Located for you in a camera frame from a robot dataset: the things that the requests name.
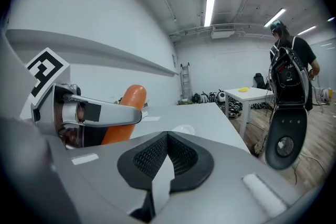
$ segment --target black t-shirt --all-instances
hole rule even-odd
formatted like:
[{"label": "black t-shirt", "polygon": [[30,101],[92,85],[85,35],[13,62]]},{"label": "black t-shirt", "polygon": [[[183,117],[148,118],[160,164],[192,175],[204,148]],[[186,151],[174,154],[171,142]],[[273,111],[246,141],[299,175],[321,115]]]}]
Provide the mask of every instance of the black t-shirt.
[{"label": "black t-shirt", "polygon": [[[303,40],[302,38],[296,37],[294,40],[294,45],[293,45],[293,37],[290,37],[290,42],[286,44],[282,44],[281,42],[278,44],[278,42],[276,42],[273,45],[273,47],[270,50],[270,58],[271,58],[272,63],[275,62],[275,60],[273,60],[273,57],[276,54],[276,51],[279,47],[292,48],[297,53],[297,55],[301,59],[303,66],[306,69],[308,69],[308,64],[311,64],[316,59],[314,52],[312,51],[312,49],[310,48],[310,46],[305,40]],[[311,84],[309,84],[308,99],[307,99],[305,107],[307,111],[313,108]]]}]

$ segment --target wooden floor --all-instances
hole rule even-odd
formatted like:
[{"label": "wooden floor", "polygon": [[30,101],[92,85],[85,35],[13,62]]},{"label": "wooden floor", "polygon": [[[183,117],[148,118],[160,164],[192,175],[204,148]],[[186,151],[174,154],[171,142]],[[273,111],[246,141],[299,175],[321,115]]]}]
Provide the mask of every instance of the wooden floor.
[{"label": "wooden floor", "polygon": [[[301,153],[314,157],[320,161],[328,172],[335,161],[336,153],[336,105],[334,101],[330,105],[323,106],[323,113],[319,106],[314,106],[308,115],[308,127],[305,143]],[[251,109],[251,123],[247,124],[244,142],[251,148],[262,138],[265,129],[269,126],[270,110]],[[230,120],[237,132],[240,129],[242,116]],[[265,162],[264,155],[259,159]],[[294,173],[296,167],[297,183]],[[311,188],[321,185],[325,179],[325,173],[319,163],[309,157],[299,155],[299,158],[291,168],[279,172],[284,178],[305,194]]]}]

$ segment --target person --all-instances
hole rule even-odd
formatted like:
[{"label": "person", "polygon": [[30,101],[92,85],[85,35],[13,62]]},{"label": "person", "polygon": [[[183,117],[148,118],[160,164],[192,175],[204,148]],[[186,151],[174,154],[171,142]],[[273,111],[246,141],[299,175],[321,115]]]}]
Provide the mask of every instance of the person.
[{"label": "person", "polygon": [[[311,47],[308,45],[308,43],[300,38],[300,37],[293,37],[288,33],[287,27],[283,24],[283,22],[277,20],[274,23],[270,25],[270,30],[272,32],[272,35],[275,39],[275,44],[270,49],[270,60],[271,65],[275,63],[275,55],[280,47],[288,47],[293,49],[296,54],[299,56],[304,68],[308,70],[308,65],[311,66],[311,70],[309,72],[310,79],[314,79],[315,76],[317,76],[320,72],[320,66],[317,62],[316,56],[314,52],[312,51]],[[307,111],[312,110],[313,103],[312,103],[312,85],[309,83],[309,89],[308,89],[308,98],[306,101],[305,108]],[[255,156],[259,156],[260,153],[263,151],[266,138],[268,134],[268,129],[264,131],[262,138],[259,140],[258,143],[256,143],[251,148],[251,153]]]}]

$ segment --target gray table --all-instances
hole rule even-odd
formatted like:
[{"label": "gray table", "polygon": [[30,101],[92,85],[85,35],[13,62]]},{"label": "gray table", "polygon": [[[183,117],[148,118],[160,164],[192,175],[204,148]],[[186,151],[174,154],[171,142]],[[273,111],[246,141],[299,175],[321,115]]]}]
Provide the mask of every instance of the gray table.
[{"label": "gray table", "polygon": [[135,126],[131,138],[153,132],[171,131],[178,125],[191,125],[195,135],[241,148],[247,146],[230,121],[215,103],[148,107],[148,117],[160,117],[157,121],[141,121]]},{"label": "gray table", "polygon": [[241,138],[244,138],[246,124],[249,122],[250,110],[252,104],[270,102],[273,97],[273,93],[268,90],[258,88],[248,88],[247,92],[238,92],[239,89],[225,90],[225,114],[229,117],[229,96],[238,100],[243,104],[243,118],[240,125],[239,134]]}]

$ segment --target orange object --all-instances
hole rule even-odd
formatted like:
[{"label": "orange object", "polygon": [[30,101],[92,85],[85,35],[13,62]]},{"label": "orange object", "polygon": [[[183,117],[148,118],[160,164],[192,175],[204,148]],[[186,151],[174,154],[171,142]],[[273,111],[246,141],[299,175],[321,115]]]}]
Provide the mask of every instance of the orange object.
[{"label": "orange object", "polygon": [[[121,99],[121,105],[133,106],[142,111],[146,101],[146,89],[140,85],[129,87]],[[135,128],[135,124],[124,126],[112,126],[106,131],[102,145],[129,140]]]}]

